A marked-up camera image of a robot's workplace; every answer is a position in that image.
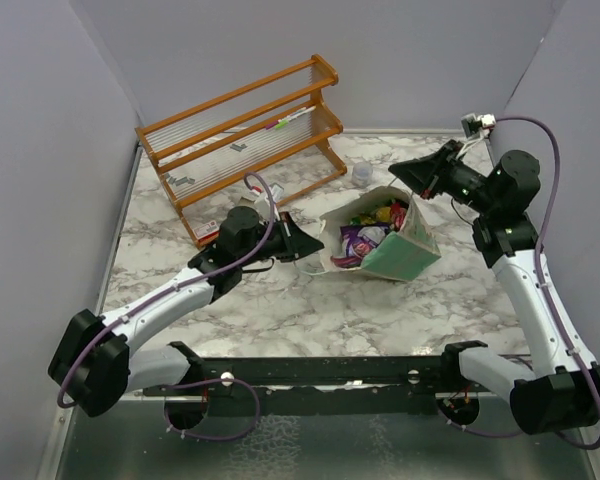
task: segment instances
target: black and white robotic arm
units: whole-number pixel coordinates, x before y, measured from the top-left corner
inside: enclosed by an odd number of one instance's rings
[[[236,207],[222,222],[218,238],[172,280],[101,316],[84,310],[73,317],[49,366],[49,375],[61,385],[59,404],[73,405],[64,402],[66,393],[87,415],[97,416],[125,392],[217,377],[226,380],[225,390],[215,392],[218,415],[242,411],[236,407],[241,400],[231,393],[234,378],[266,390],[257,393],[265,413],[436,413],[437,409],[423,404],[413,407],[417,395],[412,394],[433,398],[437,392],[458,391],[478,383],[510,404],[525,433],[558,432],[596,423],[600,418],[600,365],[578,336],[552,284],[546,258],[536,248],[538,235],[525,213],[540,189],[539,163],[528,153],[513,150],[485,177],[462,162],[465,145],[451,140],[432,155],[394,164],[389,171],[424,199],[447,193],[479,213],[473,222],[474,242],[511,299],[529,345],[533,370],[478,341],[447,345],[440,357],[352,357],[341,363],[324,359],[200,359],[177,342],[141,349],[183,315],[227,294],[242,279],[244,266],[265,259],[295,261],[323,248],[321,242],[302,232],[288,213],[263,224],[256,211]],[[247,262],[240,263],[255,250]],[[538,265],[543,275],[537,272]],[[263,362],[267,376],[262,374]],[[421,376],[414,382],[410,375],[417,370]],[[598,399],[592,395],[587,376],[595,384]],[[271,395],[272,385],[289,388]],[[349,388],[352,385],[361,388]],[[388,388],[375,388],[378,385]],[[365,386],[374,388],[365,392]],[[331,388],[329,397],[315,397],[316,391],[325,388]],[[374,395],[369,397],[370,390]],[[227,403],[228,398],[233,398],[233,403]]]

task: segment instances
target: wooden rack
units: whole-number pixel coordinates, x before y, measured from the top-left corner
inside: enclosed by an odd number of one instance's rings
[[[247,171],[270,167],[313,145],[320,150],[333,173],[290,193],[278,205],[346,173],[347,167],[327,140],[342,132],[342,124],[322,98],[322,89],[336,83],[338,75],[333,67],[313,55],[305,62],[136,129],[196,245],[206,242],[196,238],[186,208],[238,182]],[[281,128],[271,127],[303,107],[315,108]],[[236,112],[244,113],[235,116]]]

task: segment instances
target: gray wall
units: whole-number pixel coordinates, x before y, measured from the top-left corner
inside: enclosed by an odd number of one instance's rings
[[[46,368],[95,304],[135,123],[66,0],[0,2],[0,479],[36,474]]]
[[[346,127],[504,108],[563,0],[72,0],[152,123],[319,53]]]
[[[568,0],[515,95],[509,114],[542,119],[562,150],[562,179],[547,239],[549,262],[573,322],[600,360],[600,0]],[[542,132],[501,124],[494,150],[537,155],[542,194],[534,203],[539,225],[553,175]]]

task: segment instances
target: marble table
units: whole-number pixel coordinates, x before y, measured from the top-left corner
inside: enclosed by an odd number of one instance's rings
[[[351,167],[374,166],[373,184],[388,184],[393,162],[436,151],[447,137],[369,137],[341,135],[333,149]],[[486,173],[486,148],[465,161]],[[324,175],[328,165],[307,150],[263,172],[268,182],[298,189]],[[245,189],[231,187],[196,205],[193,215],[222,220]],[[309,234],[319,232],[318,217],[358,197],[350,174],[289,205]],[[147,346],[180,340],[202,356],[428,355],[462,340],[482,340],[499,353],[527,351],[522,330],[494,275],[471,240],[471,228],[451,209],[449,197],[418,202],[433,227],[442,258],[416,280],[394,283],[348,273],[310,276],[319,271],[317,255],[293,264],[276,264],[266,273],[245,276],[230,294],[186,315]],[[471,218],[463,206],[460,213]],[[144,156],[112,270],[105,310],[121,306],[175,275],[196,253],[157,176]]]

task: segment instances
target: floor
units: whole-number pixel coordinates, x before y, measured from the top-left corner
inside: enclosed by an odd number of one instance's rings
[[[445,137],[355,137],[331,139],[351,167],[374,166],[373,184],[355,187],[350,174],[292,202],[289,209],[305,231],[317,235],[318,218],[362,192],[392,180],[387,166],[436,151]],[[491,163],[483,146],[466,163],[485,173]],[[265,179],[285,188],[305,186],[324,176],[328,162],[307,150],[265,170]],[[222,220],[244,192],[236,185],[196,205],[198,222]],[[393,283],[348,273],[310,276],[292,264],[253,274],[229,295],[193,312],[148,346],[180,340],[203,356],[427,355],[462,340],[482,340],[499,353],[525,353],[513,309],[475,250],[471,229],[449,204],[449,197],[419,201],[432,226],[442,258],[416,280]],[[460,213],[471,218],[471,211]],[[133,188],[105,310],[121,306],[160,286],[196,253],[148,159],[143,157]],[[304,271],[321,270],[317,255],[300,262]]]

